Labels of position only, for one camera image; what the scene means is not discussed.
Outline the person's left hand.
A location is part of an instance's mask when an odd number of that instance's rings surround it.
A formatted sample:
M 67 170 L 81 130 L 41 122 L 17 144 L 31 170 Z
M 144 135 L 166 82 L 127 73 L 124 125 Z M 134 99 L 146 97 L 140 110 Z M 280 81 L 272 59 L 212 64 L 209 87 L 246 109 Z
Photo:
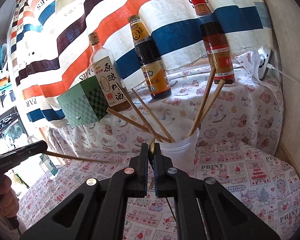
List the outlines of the person's left hand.
M 19 200 L 11 188 L 12 181 L 8 176 L 3 175 L 0 184 L 0 212 L 7 218 L 15 217 L 19 211 Z

